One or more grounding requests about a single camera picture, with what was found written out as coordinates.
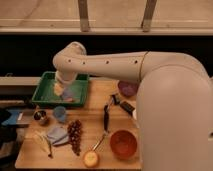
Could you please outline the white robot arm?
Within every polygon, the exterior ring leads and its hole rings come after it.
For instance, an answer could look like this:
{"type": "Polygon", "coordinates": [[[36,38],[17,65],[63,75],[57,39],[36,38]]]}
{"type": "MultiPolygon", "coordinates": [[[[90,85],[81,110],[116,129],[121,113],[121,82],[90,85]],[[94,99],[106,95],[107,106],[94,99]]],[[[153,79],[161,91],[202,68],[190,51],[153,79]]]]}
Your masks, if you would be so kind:
{"type": "Polygon", "coordinates": [[[86,54],[72,42],[53,58],[56,80],[85,73],[139,84],[136,114],[143,171],[213,171],[213,79],[174,52],[86,54]]]}

